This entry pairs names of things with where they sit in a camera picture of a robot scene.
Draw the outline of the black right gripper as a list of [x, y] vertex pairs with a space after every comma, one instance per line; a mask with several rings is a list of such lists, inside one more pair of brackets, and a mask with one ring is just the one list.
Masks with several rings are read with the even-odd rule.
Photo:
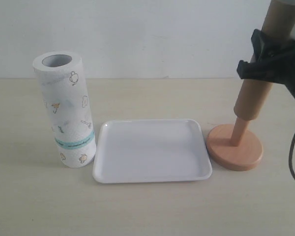
[[255, 62], [240, 60], [237, 73], [241, 79], [284, 84], [295, 99], [295, 40], [279, 41], [255, 29], [251, 36]]

